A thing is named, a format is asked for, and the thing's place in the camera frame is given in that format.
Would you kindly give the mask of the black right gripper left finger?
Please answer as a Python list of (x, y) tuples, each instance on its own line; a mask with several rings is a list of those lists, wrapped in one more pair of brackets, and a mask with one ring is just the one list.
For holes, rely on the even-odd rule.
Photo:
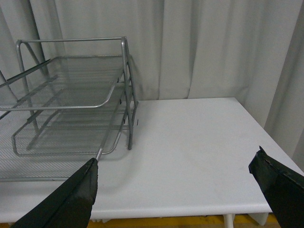
[(29, 213), (15, 228), (86, 228), (98, 189), (98, 164), (91, 158)]

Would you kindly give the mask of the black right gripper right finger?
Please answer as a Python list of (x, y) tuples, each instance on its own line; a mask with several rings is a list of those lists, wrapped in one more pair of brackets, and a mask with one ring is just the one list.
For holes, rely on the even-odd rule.
[(304, 177), (266, 154), (262, 147), (248, 166), (282, 228), (304, 226)]

